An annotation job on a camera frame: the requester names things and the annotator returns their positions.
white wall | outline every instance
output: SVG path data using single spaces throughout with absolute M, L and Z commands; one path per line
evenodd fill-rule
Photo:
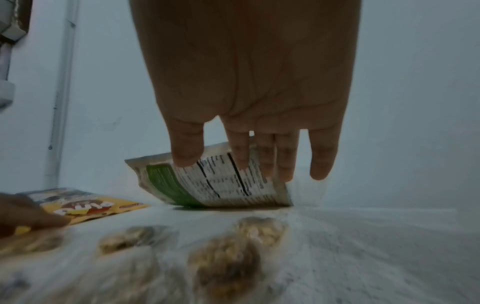
M 66 4 L 34 1 L 30 32 L 13 48 L 15 97 L 0 115 L 0 191 L 45 188 Z
M 480 2 L 365 0 L 351 101 L 323 204 L 478 203 Z M 123 160 L 167 152 L 127 1 L 81 0 L 60 183 L 153 202 Z M 205 143 L 224 141 L 219 121 Z M 310 162 L 300 141 L 298 165 Z M 314 183 L 302 181 L 314 201 Z

nutrition facts label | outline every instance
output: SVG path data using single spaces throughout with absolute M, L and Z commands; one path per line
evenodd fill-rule
M 203 158 L 188 168 L 174 168 L 182 187 L 201 203 L 242 200 L 248 205 L 278 202 L 270 179 L 262 177 L 255 150 L 245 170 L 238 170 L 230 153 Z

hand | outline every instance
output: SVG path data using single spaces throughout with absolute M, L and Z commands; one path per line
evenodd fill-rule
M 33 229 L 63 227 L 70 220 L 46 213 L 26 195 L 0 193 L 0 237 L 13 235 L 17 226 Z
M 240 169 L 255 132 L 262 173 L 293 177 L 300 129 L 310 175 L 337 154 L 355 59 L 360 0 L 130 0 L 178 166 L 204 150 L 220 116 Z

white pipe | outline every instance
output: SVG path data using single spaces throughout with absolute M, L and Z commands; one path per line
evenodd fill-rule
M 77 26 L 79 0 L 68 0 L 60 54 L 60 68 L 56 90 L 55 106 L 53 108 L 53 122 L 48 158 L 45 173 L 46 189 L 56 188 L 59 184 L 60 164 L 64 146 L 65 125 L 67 120 L 70 99 L 70 81 L 75 46 L 75 31 Z

